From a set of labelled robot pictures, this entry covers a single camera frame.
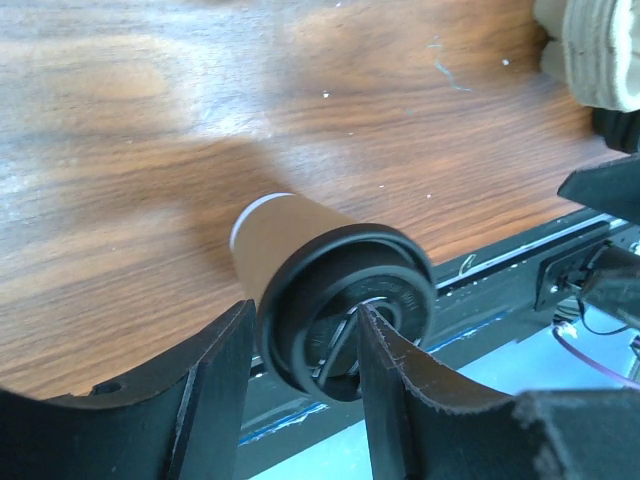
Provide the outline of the beige pulp cup carrier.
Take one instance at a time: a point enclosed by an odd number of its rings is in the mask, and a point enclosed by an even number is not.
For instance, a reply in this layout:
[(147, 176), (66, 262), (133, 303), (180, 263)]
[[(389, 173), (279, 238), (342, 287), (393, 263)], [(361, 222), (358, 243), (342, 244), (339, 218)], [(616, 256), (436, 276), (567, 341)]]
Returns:
[(566, 84), (579, 104), (639, 109), (637, 1), (536, 1), (533, 16), (548, 35), (541, 70)]

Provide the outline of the black plastic cup lid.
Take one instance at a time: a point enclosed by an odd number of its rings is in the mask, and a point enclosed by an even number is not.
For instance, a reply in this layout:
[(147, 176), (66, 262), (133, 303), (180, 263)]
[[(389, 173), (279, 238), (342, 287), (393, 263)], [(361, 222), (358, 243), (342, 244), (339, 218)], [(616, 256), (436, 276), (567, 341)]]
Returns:
[(325, 403), (360, 399), (358, 309), (377, 309), (421, 342), (434, 318), (436, 285), (424, 250), (381, 224), (329, 230), (276, 270), (258, 307), (257, 348), (282, 383)]

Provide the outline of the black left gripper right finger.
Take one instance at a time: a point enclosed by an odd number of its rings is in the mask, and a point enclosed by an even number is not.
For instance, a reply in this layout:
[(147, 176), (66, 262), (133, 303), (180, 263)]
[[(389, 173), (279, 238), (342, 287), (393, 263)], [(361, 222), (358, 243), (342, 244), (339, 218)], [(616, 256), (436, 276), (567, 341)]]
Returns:
[(639, 393), (479, 384), (358, 309), (361, 391), (376, 479), (636, 479)]

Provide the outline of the brown paper coffee cup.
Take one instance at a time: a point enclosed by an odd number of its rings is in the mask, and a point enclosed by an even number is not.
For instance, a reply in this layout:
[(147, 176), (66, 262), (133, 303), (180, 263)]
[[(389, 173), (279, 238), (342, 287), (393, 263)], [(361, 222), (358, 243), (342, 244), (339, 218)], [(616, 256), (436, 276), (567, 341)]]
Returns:
[(237, 218), (229, 247), (247, 297), (259, 302), (280, 267), (314, 238), (350, 225), (348, 216), (291, 193), (258, 198)]

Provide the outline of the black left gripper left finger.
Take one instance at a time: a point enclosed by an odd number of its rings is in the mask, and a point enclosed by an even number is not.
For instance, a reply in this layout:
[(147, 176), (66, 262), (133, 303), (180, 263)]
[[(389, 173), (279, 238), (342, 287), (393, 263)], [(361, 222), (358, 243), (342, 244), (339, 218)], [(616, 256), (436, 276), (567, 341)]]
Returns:
[(255, 318), (253, 301), (239, 302), (85, 396), (2, 390), (2, 478), (232, 478)]

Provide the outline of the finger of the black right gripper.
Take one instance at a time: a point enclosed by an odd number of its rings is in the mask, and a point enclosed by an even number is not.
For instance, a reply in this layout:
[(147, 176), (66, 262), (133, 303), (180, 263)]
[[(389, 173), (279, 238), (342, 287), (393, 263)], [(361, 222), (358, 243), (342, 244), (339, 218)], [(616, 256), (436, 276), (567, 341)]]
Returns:
[(630, 223), (639, 222), (639, 155), (572, 172), (557, 195)]

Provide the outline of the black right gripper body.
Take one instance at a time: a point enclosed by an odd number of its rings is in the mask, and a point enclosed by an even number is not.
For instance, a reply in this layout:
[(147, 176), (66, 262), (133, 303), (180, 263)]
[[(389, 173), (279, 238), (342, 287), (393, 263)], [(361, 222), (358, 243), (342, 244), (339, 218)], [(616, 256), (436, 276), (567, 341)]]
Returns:
[(587, 264), (577, 299), (639, 329), (639, 256), (605, 246)]

